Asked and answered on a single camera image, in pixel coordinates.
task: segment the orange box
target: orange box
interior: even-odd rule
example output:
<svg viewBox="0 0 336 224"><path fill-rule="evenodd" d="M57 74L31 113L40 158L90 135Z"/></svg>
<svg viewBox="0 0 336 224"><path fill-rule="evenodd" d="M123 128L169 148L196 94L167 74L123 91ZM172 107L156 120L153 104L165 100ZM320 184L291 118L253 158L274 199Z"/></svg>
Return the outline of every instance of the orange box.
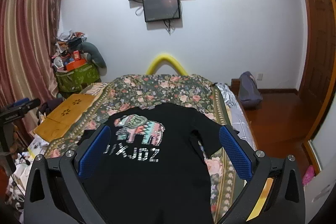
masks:
<svg viewBox="0 0 336 224"><path fill-rule="evenodd" d="M83 66L84 64L86 64L86 60L85 59L80 59L74 62L71 62L67 65L67 71L71 71L73 69L77 69L80 66Z"/></svg>

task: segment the blue gripper pad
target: blue gripper pad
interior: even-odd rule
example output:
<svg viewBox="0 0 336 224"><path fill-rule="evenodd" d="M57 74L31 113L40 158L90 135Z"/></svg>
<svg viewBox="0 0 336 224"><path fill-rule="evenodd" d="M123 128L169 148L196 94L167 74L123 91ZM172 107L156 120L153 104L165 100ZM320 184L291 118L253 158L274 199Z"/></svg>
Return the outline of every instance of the blue gripper pad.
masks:
<svg viewBox="0 0 336 224"><path fill-rule="evenodd" d="M250 181L252 178L252 164L226 127L219 130L219 140L230 158L239 178Z"/></svg>
<svg viewBox="0 0 336 224"><path fill-rule="evenodd" d="M111 129L104 126L78 162L78 177L80 179L87 179L92 176L110 141L110 137Z"/></svg>
<svg viewBox="0 0 336 224"><path fill-rule="evenodd" d="M24 103L29 102L29 98L23 98L19 101L16 101L12 104L12 107L23 105Z"/></svg>

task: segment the floral bedspread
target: floral bedspread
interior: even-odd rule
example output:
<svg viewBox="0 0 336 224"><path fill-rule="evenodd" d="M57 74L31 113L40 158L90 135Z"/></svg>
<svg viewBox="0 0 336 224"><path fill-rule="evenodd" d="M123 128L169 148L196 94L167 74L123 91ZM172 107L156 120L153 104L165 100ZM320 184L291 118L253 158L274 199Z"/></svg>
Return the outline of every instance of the floral bedspread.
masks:
<svg viewBox="0 0 336 224"><path fill-rule="evenodd" d="M96 129L109 116L133 107L145 109L170 102L194 107L220 124L229 123L221 92L199 75L125 75L110 83L94 83L83 93L95 95L95 102L62 138L50 143L46 157L76 149L85 129ZM205 162L211 177L210 202L216 223L233 203L239 178L223 149L205 158Z"/></svg>

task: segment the screw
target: screw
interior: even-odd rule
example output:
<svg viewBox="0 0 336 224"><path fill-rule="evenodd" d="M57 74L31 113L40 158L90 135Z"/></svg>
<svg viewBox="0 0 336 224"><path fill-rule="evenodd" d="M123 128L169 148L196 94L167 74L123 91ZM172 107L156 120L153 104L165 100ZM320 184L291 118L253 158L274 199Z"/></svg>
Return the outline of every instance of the screw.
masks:
<svg viewBox="0 0 336 224"><path fill-rule="evenodd" d="M41 160L43 158L43 155L42 154L38 154L36 157L35 157L35 160Z"/></svg>
<svg viewBox="0 0 336 224"><path fill-rule="evenodd" d="M259 158L263 158L263 157L265 156L265 153L264 153L264 151L258 150L258 151L256 151L256 155L257 155Z"/></svg>
<svg viewBox="0 0 336 224"><path fill-rule="evenodd" d="M290 161L295 161L295 157L294 157L293 155L288 155L288 159L289 159Z"/></svg>
<svg viewBox="0 0 336 224"><path fill-rule="evenodd" d="M72 157L74 153L75 153L74 150L68 150L67 152L65 152L65 156Z"/></svg>

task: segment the electrical outlet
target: electrical outlet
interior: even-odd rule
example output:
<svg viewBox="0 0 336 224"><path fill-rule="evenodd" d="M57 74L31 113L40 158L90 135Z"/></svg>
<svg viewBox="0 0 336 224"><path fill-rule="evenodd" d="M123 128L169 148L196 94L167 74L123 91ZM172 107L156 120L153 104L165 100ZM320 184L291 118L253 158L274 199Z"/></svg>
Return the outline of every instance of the electrical outlet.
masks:
<svg viewBox="0 0 336 224"><path fill-rule="evenodd" d="M257 81L261 81L263 79L263 74L262 73L258 73L257 75Z"/></svg>

